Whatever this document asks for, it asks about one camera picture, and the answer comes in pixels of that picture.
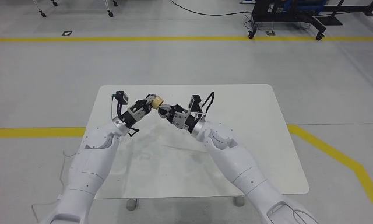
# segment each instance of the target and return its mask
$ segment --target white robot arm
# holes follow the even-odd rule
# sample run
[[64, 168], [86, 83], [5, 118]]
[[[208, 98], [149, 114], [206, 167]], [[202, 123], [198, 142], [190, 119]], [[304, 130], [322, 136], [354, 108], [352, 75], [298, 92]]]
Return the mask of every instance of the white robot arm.
[[205, 145], [225, 178], [240, 189], [254, 205], [262, 223], [317, 223], [303, 206], [285, 197], [271, 185], [249, 150], [235, 141], [231, 129], [205, 121], [212, 102], [206, 113], [202, 113], [199, 103], [200, 97], [193, 96], [189, 110], [179, 105], [161, 105], [158, 113], [177, 128], [189, 131], [192, 137]]
[[118, 91], [113, 97], [118, 101], [118, 116], [85, 137], [69, 169], [68, 186], [57, 207], [40, 223], [87, 224], [93, 198], [109, 175], [119, 138], [137, 133], [139, 130], [132, 126], [163, 102], [158, 96], [149, 94], [122, 114], [122, 106], [128, 104], [127, 95]]

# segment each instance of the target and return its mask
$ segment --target yellow floor line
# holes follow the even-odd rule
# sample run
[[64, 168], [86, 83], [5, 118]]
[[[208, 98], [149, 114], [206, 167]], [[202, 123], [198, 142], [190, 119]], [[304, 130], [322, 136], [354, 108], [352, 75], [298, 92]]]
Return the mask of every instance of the yellow floor line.
[[[68, 128], [0, 128], [0, 138], [57, 138], [57, 137], [82, 137], [85, 127]], [[373, 182], [365, 168], [347, 155], [321, 141], [296, 125], [288, 125], [290, 134], [295, 134], [320, 149], [330, 157], [355, 172], [359, 182], [373, 204]]]
[[0, 138], [82, 137], [84, 127], [76, 128], [0, 128]]
[[365, 193], [367, 193], [369, 200], [373, 204], [373, 182], [364, 166], [296, 125], [288, 125], [288, 129], [290, 134], [297, 135], [355, 172]]
[[[247, 36], [35, 37], [0, 38], [0, 42], [48, 43], [91, 41], [249, 41]], [[323, 41], [373, 41], [373, 37], [324, 37]], [[255, 36], [253, 41], [316, 41], [313, 36]]]

